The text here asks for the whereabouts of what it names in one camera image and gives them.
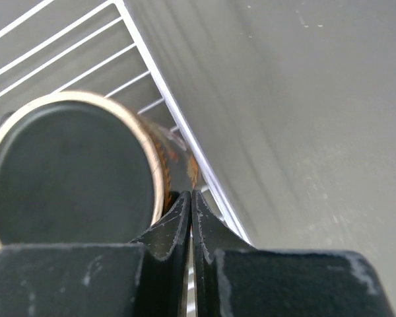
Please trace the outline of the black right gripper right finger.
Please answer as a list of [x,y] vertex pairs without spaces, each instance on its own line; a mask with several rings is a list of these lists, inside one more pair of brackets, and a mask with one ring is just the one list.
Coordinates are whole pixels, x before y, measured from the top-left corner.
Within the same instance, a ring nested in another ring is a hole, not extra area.
[[392,316],[375,269],[344,250],[259,250],[191,194],[198,316]]

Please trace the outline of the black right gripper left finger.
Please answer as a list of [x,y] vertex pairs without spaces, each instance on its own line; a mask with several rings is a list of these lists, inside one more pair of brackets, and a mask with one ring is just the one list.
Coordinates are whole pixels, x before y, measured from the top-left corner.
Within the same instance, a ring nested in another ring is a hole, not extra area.
[[130,243],[0,249],[0,316],[185,316],[191,194]]

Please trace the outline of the black decorated mug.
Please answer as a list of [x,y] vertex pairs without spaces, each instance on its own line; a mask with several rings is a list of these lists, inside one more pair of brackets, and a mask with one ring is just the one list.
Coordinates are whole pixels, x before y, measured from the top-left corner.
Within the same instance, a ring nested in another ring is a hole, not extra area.
[[129,242],[200,176],[184,141],[110,98],[39,97],[0,124],[0,248]]

